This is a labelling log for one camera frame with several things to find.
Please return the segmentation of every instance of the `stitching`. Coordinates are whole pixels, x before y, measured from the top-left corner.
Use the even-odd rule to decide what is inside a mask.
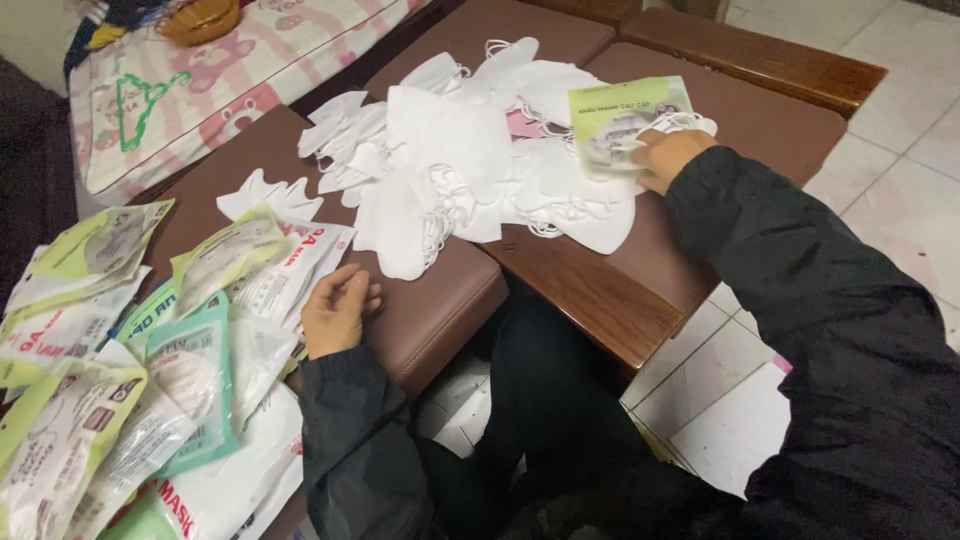
[[[500,267],[499,267],[499,266],[497,266],[496,270],[497,270],[497,271],[496,271],[492,276],[490,276],[490,278],[487,280],[487,282],[485,282],[483,285],[481,285],[481,287],[480,287],[476,292],[474,292],[473,295],[470,296],[470,297],[467,299],[467,301],[464,302],[464,303],[460,306],[460,308],[458,308],[458,309],[453,313],[453,316],[451,316],[449,319],[447,319],[445,323],[443,323],[442,325],[440,325],[440,327],[437,328],[437,329],[433,332],[433,336],[430,337],[430,340],[429,340],[429,341],[427,341],[427,342],[424,343],[423,345],[420,345],[420,348],[417,349],[417,351],[414,352],[409,358],[407,358],[407,360],[403,363],[403,369],[401,369],[400,372],[396,375],[397,377],[402,377],[404,374],[406,374],[407,370],[409,370],[410,367],[413,366],[414,362],[415,362],[417,359],[419,359],[420,356],[422,356],[423,351],[426,350],[427,348],[429,348],[430,345],[432,345],[435,341],[437,341],[437,339],[440,337],[440,334],[443,333],[443,331],[446,329],[446,327],[450,326],[451,323],[453,323],[454,321],[456,321],[456,320],[460,317],[460,315],[464,312],[464,310],[467,309],[467,307],[469,307],[469,306],[471,306],[471,305],[473,304],[473,301],[476,300],[476,298],[477,298],[478,296],[480,296],[481,294],[487,292],[487,291],[491,288],[492,284],[493,284],[494,282],[496,282],[496,279],[497,279],[497,278],[502,277],[502,274],[501,274],[501,272],[500,272]]]

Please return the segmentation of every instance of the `white tile floor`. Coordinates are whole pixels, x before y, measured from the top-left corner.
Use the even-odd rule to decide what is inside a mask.
[[[960,18],[901,0],[733,0],[727,21],[890,69],[806,191],[936,295],[960,349]],[[721,285],[621,402],[675,453],[672,435],[775,355]],[[455,399],[434,396],[448,411],[433,411],[447,420],[438,440],[458,454],[489,416],[489,392],[462,394],[484,384],[472,373],[449,385]]]

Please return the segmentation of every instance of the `pile of masks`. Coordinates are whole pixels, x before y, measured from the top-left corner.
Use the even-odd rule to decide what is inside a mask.
[[[324,171],[320,193],[357,208],[354,249],[391,278],[413,280],[453,234],[501,238],[502,224],[567,234],[613,252],[634,222],[631,176],[588,176],[577,160],[567,91],[603,85],[568,63],[535,60],[532,37],[491,40],[470,75],[441,53],[391,86],[385,103],[347,92],[310,115],[302,158]]]
[[[300,308],[353,229],[257,203],[139,305],[174,205],[39,246],[0,326],[0,538],[258,538],[302,482]]]

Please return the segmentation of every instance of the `jacket sleeve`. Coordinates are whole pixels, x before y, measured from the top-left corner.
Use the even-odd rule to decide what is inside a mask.
[[[960,376],[930,294],[825,205],[733,150],[692,161],[666,195],[790,361],[791,423],[728,525],[780,538],[941,538],[960,530]]]
[[[366,346],[300,369],[303,488],[320,538],[418,537],[433,506],[406,396]]]

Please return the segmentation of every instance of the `brown leather cushion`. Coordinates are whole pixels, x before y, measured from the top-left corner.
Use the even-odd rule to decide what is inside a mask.
[[[476,69],[486,58],[487,39],[535,37],[540,41],[538,60],[583,66],[613,41],[613,35],[609,26],[515,0],[468,0],[388,63],[364,89],[385,101],[387,88],[444,51]]]
[[[142,290],[170,276],[170,258],[193,249],[229,224],[216,197],[235,191],[257,167],[268,182],[310,179],[316,195],[322,173],[313,159],[297,157],[300,132],[310,123],[286,107],[276,107],[220,147],[158,199],[177,198],[173,212],[154,235],[146,263],[155,271]],[[340,194],[325,196],[315,221],[353,224],[355,210]],[[348,250],[344,264],[358,262],[383,286],[384,307],[365,328],[378,359],[394,380],[415,396],[453,358],[503,302],[506,282],[500,267],[459,238],[450,237],[437,262],[412,282],[384,278],[373,252]]]
[[[716,120],[721,144],[797,185],[820,170],[847,130],[847,122],[831,110],[628,43],[611,46],[585,69],[607,83],[682,76],[693,108]],[[634,227],[607,263],[684,313],[698,307],[718,283],[708,266],[680,249],[666,204],[653,192],[636,198]]]

